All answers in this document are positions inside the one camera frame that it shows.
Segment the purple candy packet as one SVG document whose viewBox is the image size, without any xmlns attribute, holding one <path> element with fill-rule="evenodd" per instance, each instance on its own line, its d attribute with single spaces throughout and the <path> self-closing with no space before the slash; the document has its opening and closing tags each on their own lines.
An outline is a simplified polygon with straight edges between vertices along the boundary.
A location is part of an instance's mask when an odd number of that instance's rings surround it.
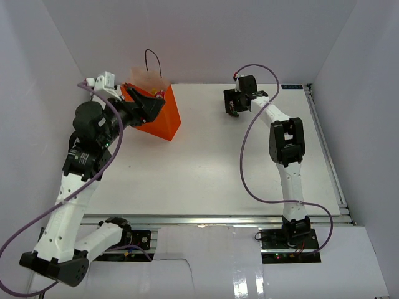
<svg viewBox="0 0 399 299">
<path fill-rule="evenodd" d="M 230 116 L 231 117 L 239 117 L 239 113 L 237 111 L 235 111 L 235 110 L 231 110 L 230 111 Z"/>
</svg>

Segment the orange paper bag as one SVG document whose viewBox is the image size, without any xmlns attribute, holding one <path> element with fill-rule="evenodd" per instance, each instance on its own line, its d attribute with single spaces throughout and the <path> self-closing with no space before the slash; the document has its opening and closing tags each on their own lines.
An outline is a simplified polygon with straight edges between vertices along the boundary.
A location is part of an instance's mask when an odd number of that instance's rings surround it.
<svg viewBox="0 0 399 299">
<path fill-rule="evenodd" d="M 159 116 L 154 122 L 139 126 L 137 129 L 171 141 L 181 125 L 181 119 L 171 83 L 162 76 L 161 69 L 155 71 L 148 67 L 133 67 L 130 69 L 130 77 L 126 83 L 132 84 L 136 90 L 147 97 L 155 97 L 155 94 L 151 94 L 153 88 L 157 92 L 165 91 L 163 99 L 166 103 Z M 120 86 L 121 93 L 126 101 L 131 102 L 132 99 L 128 96 L 123 85 Z"/>
</svg>

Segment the pink snack packet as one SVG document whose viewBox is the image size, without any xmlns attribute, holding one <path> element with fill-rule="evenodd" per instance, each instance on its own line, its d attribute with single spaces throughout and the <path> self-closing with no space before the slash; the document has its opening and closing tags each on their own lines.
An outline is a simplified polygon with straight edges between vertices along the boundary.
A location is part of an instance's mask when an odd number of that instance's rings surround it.
<svg viewBox="0 0 399 299">
<path fill-rule="evenodd" d="M 164 90 L 160 90 L 159 92 L 157 92 L 155 94 L 156 98 L 164 98 L 165 97 L 165 91 Z"/>
</svg>

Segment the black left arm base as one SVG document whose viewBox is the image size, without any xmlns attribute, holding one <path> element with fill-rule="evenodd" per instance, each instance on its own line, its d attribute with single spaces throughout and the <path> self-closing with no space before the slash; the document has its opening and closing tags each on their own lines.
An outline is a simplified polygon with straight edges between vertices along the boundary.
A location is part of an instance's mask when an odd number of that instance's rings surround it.
<svg viewBox="0 0 399 299">
<path fill-rule="evenodd" d="M 116 248 L 126 246 L 123 249 L 129 254 L 139 252 L 139 249 L 134 249 L 133 246 L 137 246 L 143 250 L 150 249 L 151 242 L 151 231 L 150 230 L 132 230 L 131 232 L 123 233 L 122 239 L 119 243 L 111 246 L 106 252 L 116 251 Z"/>
</svg>

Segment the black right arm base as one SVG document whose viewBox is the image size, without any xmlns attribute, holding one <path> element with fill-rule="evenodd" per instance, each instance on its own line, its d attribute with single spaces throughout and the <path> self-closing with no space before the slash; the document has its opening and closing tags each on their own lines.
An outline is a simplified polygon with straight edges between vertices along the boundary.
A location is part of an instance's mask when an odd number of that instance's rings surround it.
<svg viewBox="0 0 399 299">
<path fill-rule="evenodd" d="M 281 229 L 260 230 L 254 235 L 261 246 L 264 265 L 321 263 L 315 229 L 310 234 L 288 241 Z"/>
</svg>

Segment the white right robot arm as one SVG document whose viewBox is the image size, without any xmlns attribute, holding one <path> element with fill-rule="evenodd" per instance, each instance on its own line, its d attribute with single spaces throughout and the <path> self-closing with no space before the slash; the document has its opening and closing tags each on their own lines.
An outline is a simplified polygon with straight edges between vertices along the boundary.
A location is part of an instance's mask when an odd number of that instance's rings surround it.
<svg viewBox="0 0 399 299">
<path fill-rule="evenodd" d="M 236 86 L 223 92 L 226 113 L 237 117 L 250 111 L 269 128 L 269 156 L 275 162 L 282 186 L 282 243 L 294 249 L 310 234 L 310 219 L 303 204 L 301 165 L 305 155 L 303 122 L 282 112 L 269 95 L 257 89 L 253 75 L 235 75 Z"/>
</svg>

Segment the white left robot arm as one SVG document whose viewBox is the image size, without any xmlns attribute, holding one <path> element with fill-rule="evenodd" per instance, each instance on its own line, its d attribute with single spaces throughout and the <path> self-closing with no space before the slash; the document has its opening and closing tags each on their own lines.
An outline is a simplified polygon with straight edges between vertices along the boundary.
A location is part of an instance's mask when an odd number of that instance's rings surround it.
<svg viewBox="0 0 399 299">
<path fill-rule="evenodd" d="M 116 157 L 109 151 L 110 145 L 116 143 L 118 151 L 126 127 L 155 121 L 165 105 L 163 98 L 148 97 L 127 83 L 123 89 L 129 101 L 112 92 L 105 96 L 104 106 L 91 100 L 76 108 L 55 209 L 37 245 L 19 261 L 21 266 L 70 287 L 81 283 L 89 264 L 107 249 L 124 249 L 132 241 L 130 224 L 120 217 L 110 217 L 89 236 L 76 239 L 89 201 Z"/>
</svg>

